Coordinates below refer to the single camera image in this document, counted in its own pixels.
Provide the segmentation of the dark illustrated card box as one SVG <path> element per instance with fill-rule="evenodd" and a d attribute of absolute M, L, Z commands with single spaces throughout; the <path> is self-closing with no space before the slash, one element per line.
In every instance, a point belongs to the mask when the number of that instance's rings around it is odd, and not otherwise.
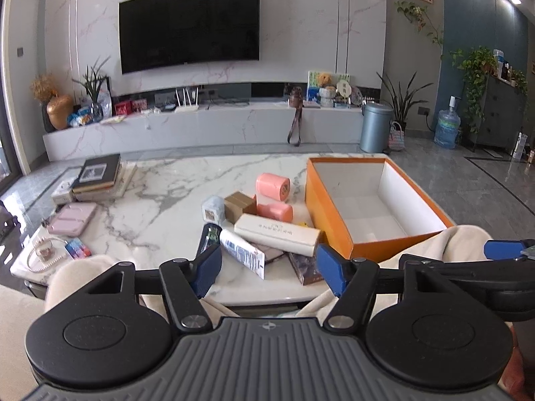
<path fill-rule="evenodd" d="M 302 285 L 306 286 L 323 280 L 323 276 L 316 268 L 315 257 L 289 253 L 288 259 Z"/>

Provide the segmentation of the white long rectangular case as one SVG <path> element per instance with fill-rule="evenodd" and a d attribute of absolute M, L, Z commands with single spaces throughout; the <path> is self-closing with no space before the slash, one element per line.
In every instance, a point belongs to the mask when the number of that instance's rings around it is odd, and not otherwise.
<path fill-rule="evenodd" d="M 234 223 L 234 233 L 243 239 L 283 252 L 312 257 L 323 232 L 261 216 L 243 214 Z"/>

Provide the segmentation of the white blue-label lotion tube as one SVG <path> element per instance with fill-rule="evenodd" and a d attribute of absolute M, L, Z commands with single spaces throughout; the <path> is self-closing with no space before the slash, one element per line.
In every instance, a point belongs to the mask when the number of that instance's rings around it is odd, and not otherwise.
<path fill-rule="evenodd" d="M 236 261 L 254 272 L 260 279 L 265 279 L 266 255 L 262 251 L 228 229 L 220 232 L 219 241 Z"/>

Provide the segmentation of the clear acrylic box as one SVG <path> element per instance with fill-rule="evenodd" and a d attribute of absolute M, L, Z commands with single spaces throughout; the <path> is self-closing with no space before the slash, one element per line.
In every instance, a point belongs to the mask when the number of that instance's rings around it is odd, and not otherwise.
<path fill-rule="evenodd" d="M 224 199 L 211 195 L 201 205 L 201 213 L 206 223 L 222 225 L 226 219 Z"/>

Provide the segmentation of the orange cardboard box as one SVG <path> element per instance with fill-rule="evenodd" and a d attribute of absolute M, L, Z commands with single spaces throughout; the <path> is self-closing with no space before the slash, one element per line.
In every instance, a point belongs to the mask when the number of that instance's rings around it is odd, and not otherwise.
<path fill-rule="evenodd" d="M 311 157 L 305 203 L 314 226 L 346 259 L 382 263 L 454 226 L 386 156 Z"/>

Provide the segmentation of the brown cardboard box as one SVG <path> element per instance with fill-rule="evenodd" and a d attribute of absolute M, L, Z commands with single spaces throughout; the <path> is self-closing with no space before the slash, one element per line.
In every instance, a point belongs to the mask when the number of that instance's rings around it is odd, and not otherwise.
<path fill-rule="evenodd" d="M 234 224 L 243 214 L 256 215 L 256 198 L 235 192 L 224 199 L 226 220 Z"/>

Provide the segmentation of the pink pump bottle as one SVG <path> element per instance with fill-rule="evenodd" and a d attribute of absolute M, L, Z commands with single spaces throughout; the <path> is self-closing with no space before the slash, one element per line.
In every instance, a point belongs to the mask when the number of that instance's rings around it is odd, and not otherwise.
<path fill-rule="evenodd" d="M 257 204 L 256 214 L 280 222 L 291 223 L 294 211 L 293 207 L 286 203 Z"/>

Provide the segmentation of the pink cylinder jar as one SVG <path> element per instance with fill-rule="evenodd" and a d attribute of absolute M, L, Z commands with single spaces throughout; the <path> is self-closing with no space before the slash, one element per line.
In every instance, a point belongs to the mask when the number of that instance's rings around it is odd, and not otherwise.
<path fill-rule="evenodd" d="M 284 176 L 262 173 L 256 178 L 256 192 L 279 202 L 288 199 L 290 187 L 290 180 Z"/>

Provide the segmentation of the dark green shampoo bottle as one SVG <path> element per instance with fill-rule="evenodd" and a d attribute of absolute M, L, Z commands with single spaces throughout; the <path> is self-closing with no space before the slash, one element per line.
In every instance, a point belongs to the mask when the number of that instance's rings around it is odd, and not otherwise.
<path fill-rule="evenodd" d="M 219 245 L 219 236 L 222 228 L 214 223 L 206 223 L 203 226 L 196 256 L 200 256 L 209 247 Z"/>

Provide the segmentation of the plaid fabric case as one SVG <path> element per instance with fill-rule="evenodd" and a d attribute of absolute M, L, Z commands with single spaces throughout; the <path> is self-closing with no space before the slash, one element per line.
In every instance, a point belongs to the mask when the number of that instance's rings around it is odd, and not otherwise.
<path fill-rule="evenodd" d="M 286 253 L 282 250 L 279 250 L 279 249 L 275 249 L 275 248 L 272 248 L 272 247 L 268 247 L 266 245 L 263 245 L 263 244 L 259 244 L 257 246 L 257 248 L 263 253 L 265 254 L 265 263 L 266 264 L 269 264 L 269 263 L 273 263 L 275 262 L 275 260 L 283 257 L 286 255 Z"/>

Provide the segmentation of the small colourful card pack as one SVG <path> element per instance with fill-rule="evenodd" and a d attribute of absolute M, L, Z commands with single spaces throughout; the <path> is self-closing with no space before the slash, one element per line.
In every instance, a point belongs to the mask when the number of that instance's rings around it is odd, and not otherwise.
<path fill-rule="evenodd" d="M 73 259 L 84 259 L 92 256 L 91 250 L 79 239 L 73 238 L 65 244 L 65 250 Z"/>

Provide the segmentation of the dark grey cabinet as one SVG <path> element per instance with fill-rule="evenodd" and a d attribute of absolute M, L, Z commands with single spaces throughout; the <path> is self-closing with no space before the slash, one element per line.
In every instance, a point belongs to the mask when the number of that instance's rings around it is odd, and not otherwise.
<path fill-rule="evenodd" d="M 519 88 L 489 77 L 475 145 L 511 151 L 522 129 L 525 105 L 526 95 Z"/>

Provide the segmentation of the blue water jug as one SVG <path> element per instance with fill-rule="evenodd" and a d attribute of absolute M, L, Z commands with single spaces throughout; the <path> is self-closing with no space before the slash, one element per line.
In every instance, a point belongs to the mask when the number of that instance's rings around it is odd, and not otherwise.
<path fill-rule="evenodd" d="M 458 97 L 451 96 L 447 110 L 439 111 L 433 142 L 441 148 L 454 149 L 458 136 L 461 118 L 456 108 Z"/>

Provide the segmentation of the stack of books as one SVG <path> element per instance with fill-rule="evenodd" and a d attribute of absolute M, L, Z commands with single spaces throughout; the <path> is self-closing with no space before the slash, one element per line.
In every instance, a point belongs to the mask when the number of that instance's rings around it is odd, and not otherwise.
<path fill-rule="evenodd" d="M 136 163 L 123 161 L 119 153 L 89 158 L 71 186 L 74 200 L 100 202 L 120 198 L 136 170 Z"/>

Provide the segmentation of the grey metal trash bin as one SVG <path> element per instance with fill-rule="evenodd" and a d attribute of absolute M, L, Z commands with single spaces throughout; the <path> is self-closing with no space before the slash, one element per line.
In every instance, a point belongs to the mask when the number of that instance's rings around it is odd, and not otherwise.
<path fill-rule="evenodd" d="M 388 146 L 394 110 L 389 105 L 368 102 L 363 105 L 363 128 L 360 148 L 366 153 L 381 153 Z"/>

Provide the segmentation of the woven pastel handbag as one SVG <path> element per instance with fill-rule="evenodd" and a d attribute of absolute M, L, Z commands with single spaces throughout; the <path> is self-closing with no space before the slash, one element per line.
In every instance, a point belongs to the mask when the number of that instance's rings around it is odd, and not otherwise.
<path fill-rule="evenodd" d="M 391 124 L 388 148 L 392 151 L 402 151 L 405 149 L 405 133 L 397 121 L 393 121 Z"/>

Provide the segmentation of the pink tablet case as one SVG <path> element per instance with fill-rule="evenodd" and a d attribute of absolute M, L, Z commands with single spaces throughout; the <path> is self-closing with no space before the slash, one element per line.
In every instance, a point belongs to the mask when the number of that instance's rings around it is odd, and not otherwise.
<path fill-rule="evenodd" d="M 96 212 L 96 203 L 74 202 L 66 204 L 56 213 L 46 226 L 51 235 L 78 237 L 92 220 Z"/>

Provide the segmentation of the white marble tv console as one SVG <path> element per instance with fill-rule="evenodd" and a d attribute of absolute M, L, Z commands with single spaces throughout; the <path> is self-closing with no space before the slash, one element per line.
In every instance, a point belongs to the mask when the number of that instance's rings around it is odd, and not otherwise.
<path fill-rule="evenodd" d="M 363 114 L 356 109 L 303 109 L 301 144 L 287 136 L 295 110 L 282 102 L 202 107 L 131 115 L 119 123 L 90 124 L 42 137 L 50 161 L 115 153 L 289 153 L 353 149 Z"/>

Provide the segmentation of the white wifi router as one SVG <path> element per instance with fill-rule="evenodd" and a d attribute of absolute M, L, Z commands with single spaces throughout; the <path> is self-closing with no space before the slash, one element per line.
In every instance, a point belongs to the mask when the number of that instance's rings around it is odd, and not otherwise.
<path fill-rule="evenodd" d="M 189 87 L 181 90 L 175 89 L 175 98 L 177 106 L 175 112 L 180 111 L 197 111 L 199 109 L 199 89 Z"/>

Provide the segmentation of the teddy bear ornament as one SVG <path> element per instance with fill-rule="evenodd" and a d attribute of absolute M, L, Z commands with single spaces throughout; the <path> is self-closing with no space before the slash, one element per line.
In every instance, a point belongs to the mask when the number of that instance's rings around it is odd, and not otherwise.
<path fill-rule="evenodd" d="M 322 107 L 334 107 L 336 89 L 332 81 L 332 77 L 328 73 L 320 73 L 316 77 L 318 85 L 318 95 Z"/>

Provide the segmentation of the potted green floor plant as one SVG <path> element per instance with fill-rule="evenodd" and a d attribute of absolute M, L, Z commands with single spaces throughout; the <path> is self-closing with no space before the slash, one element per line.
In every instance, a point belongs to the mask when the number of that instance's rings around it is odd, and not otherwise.
<path fill-rule="evenodd" d="M 388 95 L 386 104 L 393 109 L 394 121 L 401 125 L 402 130 L 406 129 L 409 111 L 416 105 L 428 103 L 427 100 L 418 99 L 417 94 L 433 86 L 433 83 L 425 83 L 420 87 L 414 87 L 416 74 L 417 72 L 413 73 L 405 88 L 402 87 L 401 83 L 395 85 L 387 74 L 378 74 L 381 84 Z"/>

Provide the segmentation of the hanging ivy plant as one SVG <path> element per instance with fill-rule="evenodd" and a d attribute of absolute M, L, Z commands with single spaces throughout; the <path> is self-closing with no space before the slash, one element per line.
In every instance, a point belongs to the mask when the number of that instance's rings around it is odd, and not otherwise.
<path fill-rule="evenodd" d="M 483 122 L 483 95 L 486 92 L 489 77 L 497 72 L 497 62 L 493 51 L 485 46 L 471 48 L 468 51 L 456 49 L 449 52 L 452 65 L 462 72 L 464 108 L 462 118 L 464 127 L 470 133 L 477 134 Z"/>

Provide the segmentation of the gold vase with dried flowers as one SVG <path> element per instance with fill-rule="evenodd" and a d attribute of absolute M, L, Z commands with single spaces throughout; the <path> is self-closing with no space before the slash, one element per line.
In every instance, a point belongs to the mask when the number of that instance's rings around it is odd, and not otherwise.
<path fill-rule="evenodd" d="M 74 112 L 74 99 L 59 92 L 52 74 L 38 75 L 30 85 L 36 101 L 40 102 L 44 116 L 55 130 L 67 129 L 68 118 Z"/>

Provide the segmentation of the potted grass plant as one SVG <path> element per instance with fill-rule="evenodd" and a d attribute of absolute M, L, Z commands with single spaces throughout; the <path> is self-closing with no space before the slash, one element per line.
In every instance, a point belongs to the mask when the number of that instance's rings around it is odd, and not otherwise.
<path fill-rule="evenodd" d="M 107 76 L 101 74 L 102 67 L 110 60 L 110 56 L 102 61 L 97 59 L 91 66 L 87 66 L 81 80 L 72 79 L 73 83 L 79 84 L 85 89 L 90 99 L 89 111 L 95 123 L 103 120 L 102 105 L 99 103 L 99 94 L 102 84 L 107 81 Z"/>

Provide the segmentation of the black wall television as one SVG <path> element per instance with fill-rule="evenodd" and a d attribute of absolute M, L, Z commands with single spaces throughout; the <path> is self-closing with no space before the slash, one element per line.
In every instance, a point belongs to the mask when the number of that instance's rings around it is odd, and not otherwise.
<path fill-rule="evenodd" d="M 260 0 L 119 3 L 121 72 L 260 59 Z"/>

